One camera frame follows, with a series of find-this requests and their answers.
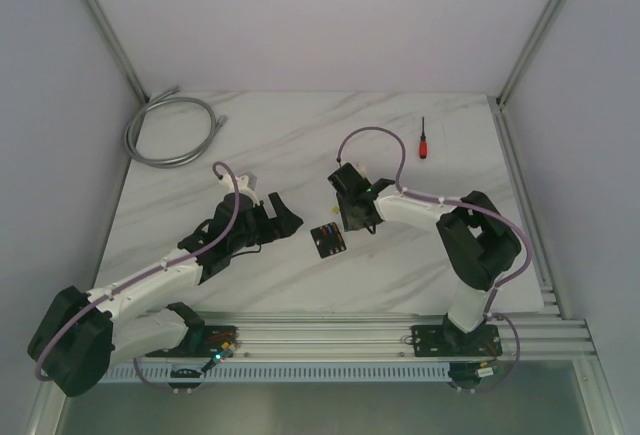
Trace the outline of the black fuse box base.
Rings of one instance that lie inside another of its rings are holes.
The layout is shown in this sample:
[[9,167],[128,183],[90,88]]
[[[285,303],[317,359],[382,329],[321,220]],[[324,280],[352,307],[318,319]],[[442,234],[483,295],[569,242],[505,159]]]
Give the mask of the black fuse box base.
[[[337,229],[333,231],[331,229],[331,233],[327,233],[325,227],[330,227],[335,224]],[[322,230],[324,232],[324,236],[319,234],[319,231]],[[334,234],[340,234],[340,239],[336,239]],[[330,256],[337,255],[346,250],[346,244],[344,242],[344,238],[338,228],[338,225],[335,222],[331,222],[325,225],[321,225],[319,227],[313,228],[310,230],[310,235],[313,239],[316,250],[321,259],[328,258]]]

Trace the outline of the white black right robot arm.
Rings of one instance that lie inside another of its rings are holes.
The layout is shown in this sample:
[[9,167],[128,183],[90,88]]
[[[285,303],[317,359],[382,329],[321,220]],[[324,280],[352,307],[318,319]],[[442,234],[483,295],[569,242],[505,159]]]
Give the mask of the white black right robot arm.
[[402,223],[440,236],[449,263],[459,279],[452,305],[443,320],[443,342],[464,354],[478,342],[490,290],[522,250],[514,230],[483,192],[460,199],[400,190],[391,179],[370,182],[347,163],[328,177],[336,191],[344,229],[375,233],[384,222]]

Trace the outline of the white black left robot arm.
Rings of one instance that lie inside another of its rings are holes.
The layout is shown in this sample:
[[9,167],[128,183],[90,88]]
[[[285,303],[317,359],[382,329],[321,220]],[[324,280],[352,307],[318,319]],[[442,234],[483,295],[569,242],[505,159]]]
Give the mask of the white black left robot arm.
[[205,322],[177,296],[226,269],[241,250],[296,233],[302,218],[279,194],[269,200],[273,216],[262,202],[230,193],[164,259],[104,287],[61,290],[27,348],[37,378],[75,397],[121,362],[160,351],[198,354],[205,346]]

